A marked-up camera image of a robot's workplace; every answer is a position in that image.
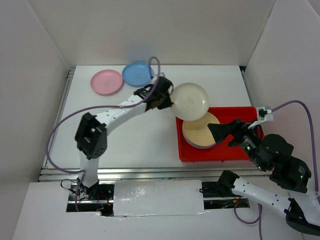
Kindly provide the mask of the yellow plate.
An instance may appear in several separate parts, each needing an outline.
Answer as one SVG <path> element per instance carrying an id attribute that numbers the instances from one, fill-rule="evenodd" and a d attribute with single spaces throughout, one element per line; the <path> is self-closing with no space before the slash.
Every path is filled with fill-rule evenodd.
<path id="1" fill-rule="evenodd" d="M 200 146 L 209 146 L 216 143 L 208 124 L 220 124 L 220 121 L 212 113 L 207 112 L 203 117 L 194 121 L 183 121 L 183 137 L 188 138 L 192 143 Z"/>

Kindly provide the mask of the cream white plate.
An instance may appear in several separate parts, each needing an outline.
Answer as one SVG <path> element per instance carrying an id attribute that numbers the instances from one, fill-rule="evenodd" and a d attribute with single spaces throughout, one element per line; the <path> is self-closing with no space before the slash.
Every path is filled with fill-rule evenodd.
<path id="1" fill-rule="evenodd" d="M 175 87 L 170 94 L 173 114 L 184 121 L 202 118 L 209 109 L 209 97 L 203 87 L 187 82 Z"/>

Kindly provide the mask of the purple plate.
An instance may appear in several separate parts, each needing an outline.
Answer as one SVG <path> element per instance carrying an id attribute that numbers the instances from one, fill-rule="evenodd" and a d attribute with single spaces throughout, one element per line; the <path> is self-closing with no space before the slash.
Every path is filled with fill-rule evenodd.
<path id="1" fill-rule="evenodd" d="M 188 138 L 184 137 L 184 140 L 192 147 L 194 148 L 197 148 L 197 149 L 209 149 L 209 148 L 212 148 L 213 146 L 216 145 L 216 143 L 213 143 L 211 145 L 207 145 L 207 146 L 201 146 L 201 145 L 198 145 L 198 144 L 195 144 L 193 142 L 191 142 Z"/>

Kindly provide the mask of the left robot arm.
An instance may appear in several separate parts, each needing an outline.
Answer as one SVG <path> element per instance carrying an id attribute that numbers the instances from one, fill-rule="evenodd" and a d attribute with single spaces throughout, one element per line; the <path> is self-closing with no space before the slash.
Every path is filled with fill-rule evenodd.
<path id="1" fill-rule="evenodd" d="M 75 141 L 80 156 L 80 171 L 77 184 L 81 194 L 88 200 L 99 193 L 99 158 L 107 150 L 107 137 L 128 120 L 148 110 L 169 108 L 173 105 L 170 94 L 173 83 L 164 76 L 155 77 L 153 83 L 136 90 L 119 105 L 92 115 L 89 112 L 81 118 Z"/>

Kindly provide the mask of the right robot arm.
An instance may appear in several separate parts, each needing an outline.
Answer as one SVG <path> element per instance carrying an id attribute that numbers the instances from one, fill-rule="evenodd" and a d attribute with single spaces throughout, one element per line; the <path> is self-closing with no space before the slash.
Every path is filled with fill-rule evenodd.
<path id="1" fill-rule="evenodd" d="M 226 124 L 207 125 L 216 143 L 228 136 L 229 147 L 240 147 L 261 172 L 270 171 L 269 179 L 287 195 L 278 195 L 258 187 L 230 170 L 218 179 L 218 191 L 223 196 L 243 196 L 282 216 L 294 230 L 313 236 L 320 234 L 320 204 L 314 176 L 307 164 L 292 155 L 294 147 L 278 134 L 265 136 L 249 122 L 236 119 Z"/>

